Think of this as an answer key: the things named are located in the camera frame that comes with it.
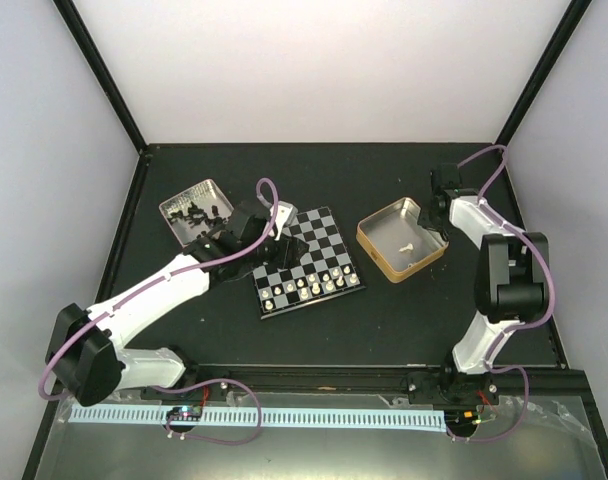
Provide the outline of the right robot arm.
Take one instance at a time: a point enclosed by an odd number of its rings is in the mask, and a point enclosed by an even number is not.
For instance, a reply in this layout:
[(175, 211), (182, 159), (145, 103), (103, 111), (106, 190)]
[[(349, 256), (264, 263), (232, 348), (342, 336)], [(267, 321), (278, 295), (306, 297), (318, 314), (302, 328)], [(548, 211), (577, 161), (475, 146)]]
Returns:
[(494, 211), (475, 189), (465, 188), (459, 168), (431, 171), (431, 202), (418, 224), (448, 238), (463, 232), (479, 251), (474, 277), (474, 317), (440, 367), (438, 388), (451, 404), (471, 403), (490, 380), (501, 349), (518, 330), (550, 311), (548, 239), (525, 232)]

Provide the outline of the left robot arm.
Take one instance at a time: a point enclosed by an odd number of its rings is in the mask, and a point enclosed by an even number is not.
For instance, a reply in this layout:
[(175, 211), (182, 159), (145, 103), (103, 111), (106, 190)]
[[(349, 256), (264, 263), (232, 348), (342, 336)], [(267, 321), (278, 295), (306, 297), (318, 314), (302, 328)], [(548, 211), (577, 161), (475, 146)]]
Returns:
[(84, 407), (118, 390), (143, 387), (191, 397), (199, 376), (184, 356), (171, 347), (131, 349), (129, 343), (171, 310), (226, 281), (261, 266), (296, 266), (308, 250), (286, 231), (296, 215), (286, 202), (268, 207), (261, 200), (244, 201), (137, 285), (86, 309), (66, 306), (55, 320), (45, 373)]

